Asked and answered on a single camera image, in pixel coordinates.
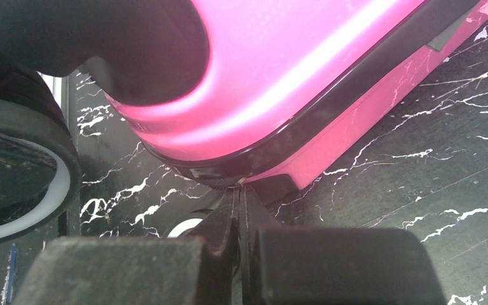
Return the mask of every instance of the marble surface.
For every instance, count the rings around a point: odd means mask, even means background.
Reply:
[[[82,234],[163,236],[209,188],[150,156],[88,76],[71,84]],[[449,304],[488,304],[488,22],[311,186],[269,209],[288,225],[412,231]]]

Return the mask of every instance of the black marble floor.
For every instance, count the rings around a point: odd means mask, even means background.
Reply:
[[[150,156],[88,76],[73,82],[81,232],[160,237],[209,189]],[[488,22],[313,185],[269,208],[291,225],[410,230],[449,304],[488,304]]]

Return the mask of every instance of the white wheel rim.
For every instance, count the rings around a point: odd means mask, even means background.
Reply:
[[[203,219],[201,219],[201,218],[192,218],[192,219],[185,220],[185,221],[181,222],[180,224],[177,224],[177,226],[175,226],[171,230],[171,232],[169,232],[169,234],[167,235],[167,238],[179,237],[182,233],[184,233],[184,231],[189,230],[189,229],[193,229],[201,221],[203,221]]]
[[[70,190],[70,171],[62,159],[53,151],[23,139],[16,139],[49,154],[57,162],[57,172],[48,186],[44,198],[29,213],[7,224],[0,225],[0,238],[28,229],[53,213],[64,201]]]

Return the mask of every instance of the black trim strip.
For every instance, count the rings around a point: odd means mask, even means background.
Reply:
[[[392,69],[440,35],[478,0],[427,0],[283,126],[223,157],[181,161],[147,149],[181,175],[209,184],[265,172],[296,153]]]

